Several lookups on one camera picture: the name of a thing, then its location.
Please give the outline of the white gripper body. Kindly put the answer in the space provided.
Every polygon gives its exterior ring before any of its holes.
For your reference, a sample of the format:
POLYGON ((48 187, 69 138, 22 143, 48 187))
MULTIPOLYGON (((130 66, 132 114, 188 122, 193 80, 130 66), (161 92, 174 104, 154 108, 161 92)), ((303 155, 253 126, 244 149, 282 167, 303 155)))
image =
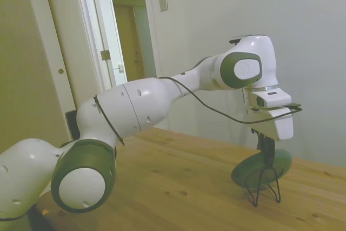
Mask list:
POLYGON ((246 121, 253 122, 270 119, 269 121, 250 124, 249 126, 273 140, 288 140, 294 135, 292 115, 272 120, 272 118, 288 112, 290 112, 290 110, 285 107, 279 107, 277 109, 259 109, 258 111, 248 108, 246 121))

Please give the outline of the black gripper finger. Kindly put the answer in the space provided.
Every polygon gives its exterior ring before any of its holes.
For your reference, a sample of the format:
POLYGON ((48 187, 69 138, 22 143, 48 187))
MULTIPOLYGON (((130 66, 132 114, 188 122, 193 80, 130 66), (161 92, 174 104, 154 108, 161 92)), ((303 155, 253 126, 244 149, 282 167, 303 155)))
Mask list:
POLYGON ((264 137, 264 160, 267 166, 272 166, 275 159, 275 140, 270 137, 264 137))
POLYGON ((260 133, 259 131, 254 129, 254 134, 257 134, 258 137, 258 142, 257 142, 257 150, 263 150, 264 149, 264 141, 265 141, 265 136, 260 133))

